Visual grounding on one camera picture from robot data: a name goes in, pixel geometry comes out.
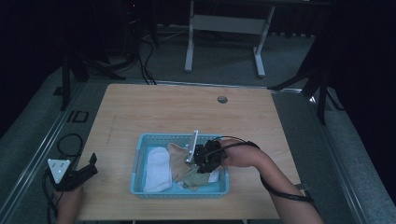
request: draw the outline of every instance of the black strap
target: black strap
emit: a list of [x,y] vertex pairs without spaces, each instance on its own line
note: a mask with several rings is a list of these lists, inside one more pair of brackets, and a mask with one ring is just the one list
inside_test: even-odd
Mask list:
[[307,203],[312,203],[314,204],[314,200],[305,196],[300,196],[300,195],[295,195],[295,194],[288,194],[288,193],[283,193],[279,192],[276,189],[273,189],[265,180],[262,178],[260,175],[260,180],[262,181],[262,184],[264,187],[272,194],[276,195],[277,197],[289,199],[289,200],[294,200],[294,201],[299,201],[299,202],[307,202]]
[[208,152],[208,153],[206,153],[206,154],[204,155],[204,157],[210,156],[210,155],[212,155],[212,154],[215,154],[216,152],[222,151],[222,150],[224,150],[224,149],[226,149],[226,148],[229,148],[229,147],[237,147],[237,146],[242,146],[242,145],[248,145],[248,146],[251,146],[251,147],[259,148],[256,144],[254,144],[254,143],[252,143],[252,142],[250,142],[250,141],[247,141],[247,142],[244,141],[244,142],[238,142],[238,143],[230,144],[230,145],[228,145],[228,146],[221,147],[221,148],[216,149],[216,150],[214,150],[214,151]]

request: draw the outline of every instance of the white towel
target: white towel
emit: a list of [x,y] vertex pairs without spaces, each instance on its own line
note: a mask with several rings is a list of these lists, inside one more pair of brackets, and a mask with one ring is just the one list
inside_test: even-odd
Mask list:
[[155,147],[148,153],[144,192],[161,192],[172,187],[170,156],[164,147]]

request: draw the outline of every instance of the dark background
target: dark background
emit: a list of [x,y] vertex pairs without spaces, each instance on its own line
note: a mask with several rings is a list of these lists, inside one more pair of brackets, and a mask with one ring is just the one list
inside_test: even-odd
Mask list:
[[[105,62],[108,55],[138,50],[136,44],[125,52],[121,47],[126,35],[124,16],[128,4],[130,1],[122,0],[1,2],[0,136],[45,78],[59,68],[65,52],[77,50]],[[155,6],[156,23],[188,24],[189,1],[157,1]],[[214,13],[211,6],[212,3],[203,2],[196,11]],[[259,18],[268,9],[255,5],[245,7],[247,9],[238,10],[233,4],[224,4],[216,14]],[[322,7],[278,7],[270,32],[286,36],[316,35],[304,61],[306,67],[330,60],[323,52],[336,49],[327,70],[330,86],[335,88],[395,202],[395,3],[391,0],[343,1],[332,10],[320,30],[329,12]],[[130,36],[127,39],[136,41]]]

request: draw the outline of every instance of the wrist strap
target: wrist strap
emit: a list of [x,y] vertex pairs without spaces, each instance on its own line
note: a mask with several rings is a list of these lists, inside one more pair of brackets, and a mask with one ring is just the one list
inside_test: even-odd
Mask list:
[[299,201],[299,202],[307,202],[307,203],[314,203],[314,200],[305,196],[300,196],[300,195],[295,195],[295,194],[288,194],[288,193],[283,193],[279,192],[276,189],[273,189],[267,182],[265,182],[264,178],[260,175],[260,180],[262,181],[262,184],[264,187],[272,194],[276,195],[277,197],[289,199],[289,200],[294,200],[294,201]]

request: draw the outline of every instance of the small round object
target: small round object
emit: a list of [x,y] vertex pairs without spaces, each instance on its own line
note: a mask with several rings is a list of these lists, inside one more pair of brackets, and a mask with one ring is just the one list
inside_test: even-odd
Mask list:
[[218,102],[221,103],[221,104],[227,104],[228,99],[227,99],[226,96],[219,96],[218,97]]

